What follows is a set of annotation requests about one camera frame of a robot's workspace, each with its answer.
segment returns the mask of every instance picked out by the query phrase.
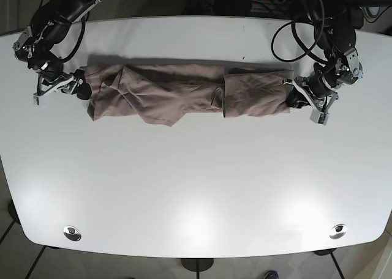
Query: shoe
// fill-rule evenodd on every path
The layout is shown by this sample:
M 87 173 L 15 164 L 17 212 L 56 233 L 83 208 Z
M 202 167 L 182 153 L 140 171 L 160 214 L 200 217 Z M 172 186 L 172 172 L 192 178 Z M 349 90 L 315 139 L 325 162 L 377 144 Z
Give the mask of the shoe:
M 268 271 L 267 274 L 265 274 L 264 279 L 279 279 L 279 275 L 276 271 Z

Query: brown fabric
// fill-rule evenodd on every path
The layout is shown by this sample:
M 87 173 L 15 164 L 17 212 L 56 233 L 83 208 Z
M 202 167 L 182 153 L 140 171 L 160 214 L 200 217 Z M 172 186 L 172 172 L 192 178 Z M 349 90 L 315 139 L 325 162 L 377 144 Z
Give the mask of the brown fabric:
M 137 114 L 146 123 L 167 126 L 186 113 L 287 113 L 282 80 L 293 76 L 289 70 L 213 65 L 98 65 L 85 70 L 92 89 L 91 119 Z

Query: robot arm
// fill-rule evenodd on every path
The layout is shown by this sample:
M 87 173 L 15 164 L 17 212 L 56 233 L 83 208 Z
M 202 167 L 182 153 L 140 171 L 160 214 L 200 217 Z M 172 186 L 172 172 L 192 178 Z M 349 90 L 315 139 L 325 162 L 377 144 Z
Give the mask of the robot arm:
M 28 68 L 39 74 L 37 93 L 39 99 L 53 91 L 77 94 L 80 99 L 89 99 L 91 89 L 85 83 L 84 72 L 63 72 L 64 63 L 69 61 L 80 46 L 85 31 L 85 15 L 102 0 L 50 0 L 40 7 L 30 25 L 14 43 L 13 50 L 18 60 L 27 62 Z M 66 58 L 57 58 L 50 50 L 66 37 L 71 25 L 81 21 L 80 38 Z M 49 86 L 46 91 L 42 85 Z
M 286 104 L 292 108 L 310 105 L 313 109 L 311 120 L 325 125 L 329 116 L 328 109 L 339 98 L 337 90 L 343 84 L 353 84 L 363 76 L 355 48 L 355 29 L 350 21 L 352 9 L 343 0 L 323 0 L 325 25 L 321 29 L 320 6 L 317 0 L 298 0 L 298 3 L 300 11 L 293 20 L 312 23 L 315 37 L 322 31 L 317 45 L 324 51 L 326 60 L 309 53 L 316 61 L 314 71 L 308 77 L 299 76 L 294 81 L 285 82 L 293 86 Z M 306 51 L 296 33 L 295 24 L 292 24 L 292 33 L 300 47 Z
M 50 0 L 38 9 L 30 25 L 14 43 L 17 59 L 27 62 L 28 68 L 39 74 L 37 93 L 34 94 L 38 105 L 42 97 L 58 90 L 76 94 L 79 99 L 90 98 L 91 88 L 85 83 L 84 72 L 77 70 L 67 74 L 63 72 L 63 67 L 81 43 L 85 31 L 84 16 L 101 1 Z M 363 71 L 355 49 L 356 35 L 350 22 L 349 8 L 341 0 L 322 0 L 324 15 L 321 15 L 319 2 L 297 0 L 300 5 L 297 8 L 294 2 L 293 22 L 302 21 L 314 26 L 315 37 L 320 37 L 317 45 L 324 51 L 326 60 L 306 49 L 296 33 L 295 23 L 291 23 L 295 40 L 305 52 L 309 51 L 308 55 L 316 63 L 309 77 L 297 77 L 295 81 L 285 82 L 293 86 L 286 104 L 292 108 L 310 105 L 313 108 L 311 119 L 325 125 L 328 109 L 339 98 L 336 90 L 343 84 L 355 83 L 362 77 Z M 82 29 L 75 48 L 66 58 L 57 58 L 50 50 L 64 40 L 72 23 L 79 20 Z M 43 91 L 42 85 L 48 88 Z

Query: metal bracket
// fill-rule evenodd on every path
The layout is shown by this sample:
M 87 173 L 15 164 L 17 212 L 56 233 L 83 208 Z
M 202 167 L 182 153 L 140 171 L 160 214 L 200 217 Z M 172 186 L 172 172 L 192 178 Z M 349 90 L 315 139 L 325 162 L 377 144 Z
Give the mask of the metal bracket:
M 362 78 L 363 71 L 361 68 L 360 60 L 358 59 L 358 52 L 355 48 L 352 48 L 344 53 L 347 59 L 349 69 L 354 77 Z
M 328 119 L 330 117 L 328 110 L 331 108 L 331 105 L 339 98 L 339 95 L 337 92 L 332 92 L 331 100 L 323 109 L 325 101 L 327 100 L 327 97 L 324 99 L 320 100 L 317 98 L 313 98 L 306 90 L 304 90 L 298 82 L 303 82 L 302 77 L 297 77 L 295 80 L 284 80 L 284 84 L 290 84 L 292 85 L 300 94 L 302 94 L 307 102 L 310 104 L 312 107 L 312 114 L 311 114 L 311 121 L 315 122 L 316 124 L 323 124 L 326 125 L 328 122 Z
M 18 40 L 13 44 L 13 50 L 20 50 L 30 37 L 32 37 L 31 27 L 27 26 L 26 29 L 19 36 Z
M 42 80 L 39 78 L 38 80 L 38 85 L 39 85 L 39 90 L 42 88 Z M 76 78 L 73 75 L 70 75 L 70 77 L 64 81 L 58 81 L 57 83 L 52 84 L 46 91 L 36 92 L 33 94 L 33 99 L 36 105 L 40 105 L 40 99 L 43 97 L 46 97 L 48 94 L 51 94 L 52 92 L 56 92 L 58 90 L 64 90 L 66 93 L 72 93 L 75 88 L 80 84 L 80 80 L 76 80 Z

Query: floor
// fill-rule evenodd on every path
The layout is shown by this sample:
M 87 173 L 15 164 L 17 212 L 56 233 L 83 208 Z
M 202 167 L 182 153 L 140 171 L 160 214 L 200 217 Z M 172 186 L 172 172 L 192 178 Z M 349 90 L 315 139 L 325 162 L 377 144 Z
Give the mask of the floor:
M 40 0 L 20 0 L 19 27 L 25 27 Z M 111 18 L 180 15 L 185 0 L 104 0 L 91 12 L 90 20 Z M 392 24 L 391 13 L 364 30 L 382 32 Z M 7 213 L 10 193 L 0 168 L 0 234 L 11 222 Z M 387 226 L 392 231 L 392 223 Z M 347 279 L 369 279 L 388 241 L 384 233 L 369 244 L 336 250 L 336 258 Z M 24 278 L 41 249 L 30 242 L 19 225 L 14 225 L 0 246 L 0 277 Z M 313 253 L 265 256 L 256 258 L 217 259 L 213 267 L 202 274 L 209 279 L 260 279 L 270 269 L 279 271 L 282 279 L 337 279 L 338 274 L 331 258 Z M 191 279 L 195 275 L 181 267 L 177 259 L 138 258 L 47 248 L 31 279 L 80 278 L 80 279 Z

